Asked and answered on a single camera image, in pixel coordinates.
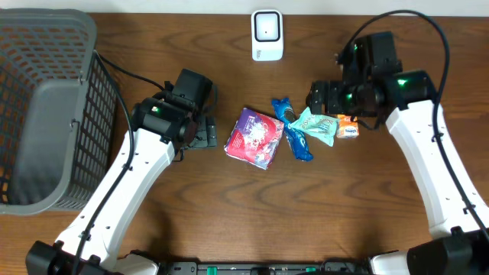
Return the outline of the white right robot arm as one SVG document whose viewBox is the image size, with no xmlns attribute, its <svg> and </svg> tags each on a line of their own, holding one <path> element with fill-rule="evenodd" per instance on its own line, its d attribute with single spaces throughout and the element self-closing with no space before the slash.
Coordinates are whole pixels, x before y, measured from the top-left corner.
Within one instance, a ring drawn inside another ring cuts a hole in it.
<svg viewBox="0 0 489 275">
<path fill-rule="evenodd" d="M 423 199 L 432 240 L 373 256 L 372 274 L 486 274 L 488 206 L 450 137 L 436 88 L 423 70 L 405 72 L 390 32 L 347 43 L 340 81 L 315 81 L 314 115 L 376 118 L 400 146 Z"/>
</svg>

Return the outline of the teal wet wipes pack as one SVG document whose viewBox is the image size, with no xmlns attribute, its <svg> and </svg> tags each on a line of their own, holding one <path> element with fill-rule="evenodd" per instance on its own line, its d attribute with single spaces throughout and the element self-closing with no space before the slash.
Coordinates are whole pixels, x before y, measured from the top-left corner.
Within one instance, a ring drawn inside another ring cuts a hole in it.
<svg viewBox="0 0 489 275">
<path fill-rule="evenodd" d="M 338 128 L 339 119 L 327 115 L 314 115 L 310 107 L 306 107 L 290 127 L 319 139 L 332 147 Z"/>
</svg>

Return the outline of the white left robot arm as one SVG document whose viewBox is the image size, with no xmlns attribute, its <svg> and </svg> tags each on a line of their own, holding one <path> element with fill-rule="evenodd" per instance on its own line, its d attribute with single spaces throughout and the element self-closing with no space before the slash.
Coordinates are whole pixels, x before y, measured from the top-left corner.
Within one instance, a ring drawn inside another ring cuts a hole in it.
<svg viewBox="0 0 489 275">
<path fill-rule="evenodd" d="M 125 233 L 156 179 L 198 139 L 217 89 L 192 70 L 135 104 L 117 157 L 76 219 L 53 244 L 36 241 L 29 274 L 157 274 L 160 263 L 135 251 L 118 257 Z"/>
</svg>

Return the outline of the blue Oreo cookie pack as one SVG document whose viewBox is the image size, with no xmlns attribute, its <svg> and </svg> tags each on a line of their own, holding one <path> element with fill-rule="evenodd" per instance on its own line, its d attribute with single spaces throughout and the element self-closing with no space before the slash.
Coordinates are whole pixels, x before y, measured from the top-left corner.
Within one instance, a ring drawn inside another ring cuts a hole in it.
<svg viewBox="0 0 489 275">
<path fill-rule="evenodd" d="M 311 161 L 313 155 L 309 152 L 305 134 L 291 127 L 291 124 L 297 120 L 297 117 L 290 104 L 290 100 L 288 98 L 272 99 L 271 104 L 277 118 L 284 123 L 283 130 L 294 157 L 297 160 L 305 162 Z"/>
</svg>

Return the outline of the red purple snack bag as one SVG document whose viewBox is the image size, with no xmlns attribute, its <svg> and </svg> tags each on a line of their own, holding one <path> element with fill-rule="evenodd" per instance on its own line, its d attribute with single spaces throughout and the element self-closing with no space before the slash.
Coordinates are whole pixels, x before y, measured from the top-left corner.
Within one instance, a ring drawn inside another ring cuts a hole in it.
<svg viewBox="0 0 489 275">
<path fill-rule="evenodd" d="M 224 150 L 232 158 L 266 170 L 274 159 L 283 129 L 282 121 L 243 108 Z"/>
</svg>

